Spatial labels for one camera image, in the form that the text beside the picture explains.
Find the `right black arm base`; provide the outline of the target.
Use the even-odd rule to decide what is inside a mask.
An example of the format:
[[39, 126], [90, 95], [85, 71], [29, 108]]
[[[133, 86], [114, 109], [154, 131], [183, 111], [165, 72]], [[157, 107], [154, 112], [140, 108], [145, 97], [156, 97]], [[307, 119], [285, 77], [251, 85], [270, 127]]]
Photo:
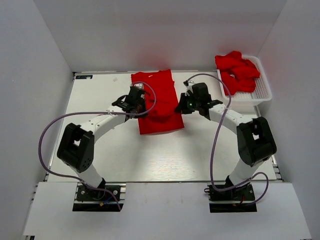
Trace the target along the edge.
[[204, 189], [208, 194], [210, 213], [255, 213], [257, 212], [253, 186], [249, 183], [230, 191], [217, 191], [212, 185]]

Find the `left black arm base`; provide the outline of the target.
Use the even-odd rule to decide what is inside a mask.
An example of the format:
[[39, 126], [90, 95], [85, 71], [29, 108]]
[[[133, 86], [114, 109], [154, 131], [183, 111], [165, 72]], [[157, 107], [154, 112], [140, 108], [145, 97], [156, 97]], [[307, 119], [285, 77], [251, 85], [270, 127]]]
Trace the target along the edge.
[[106, 184], [105, 189], [112, 192], [116, 197], [117, 202], [108, 192], [98, 192], [89, 189], [83, 184], [78, 184], [75, 192], [72, 211], [73, 212], [120, 212], [124, 203], [126, 195], [125, 183]]

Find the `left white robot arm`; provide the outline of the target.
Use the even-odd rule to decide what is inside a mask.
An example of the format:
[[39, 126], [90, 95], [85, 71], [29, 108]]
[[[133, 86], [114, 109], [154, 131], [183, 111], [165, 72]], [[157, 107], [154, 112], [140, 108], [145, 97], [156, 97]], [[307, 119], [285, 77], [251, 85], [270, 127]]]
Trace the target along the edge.
[[57, 157], [68, 165], [86, 184], [102, 189], [105, 180], [93, 165], [95, 143], [108, 131], [136, 118], [135, 114], [146, 111], [144, 85], [135, 84], [130, 87], [128, 95], [114, 101], [106, 114], [81, 124], [68, 124], [63, 132], [57, 150]]

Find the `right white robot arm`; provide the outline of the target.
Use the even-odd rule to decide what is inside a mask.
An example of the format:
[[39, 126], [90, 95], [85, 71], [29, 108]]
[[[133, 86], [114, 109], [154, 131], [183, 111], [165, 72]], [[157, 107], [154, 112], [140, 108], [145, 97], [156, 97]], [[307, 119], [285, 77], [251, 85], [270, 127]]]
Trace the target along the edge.
[[212, 100], [204, 82], [185, 81], [186, 91], [180, 95], [175, 112], [187, 115], [198, 112], [209, 121], [232, 131], [237, 138], [239, 161], [226, 177], [225, 186], [213, 189], [217, 192], [233, 191], [246, 186], [260, 175], [258, 168], [277, 151], [277, 146], [266, 118], [252, 118], [231, 110], [219, 100]]

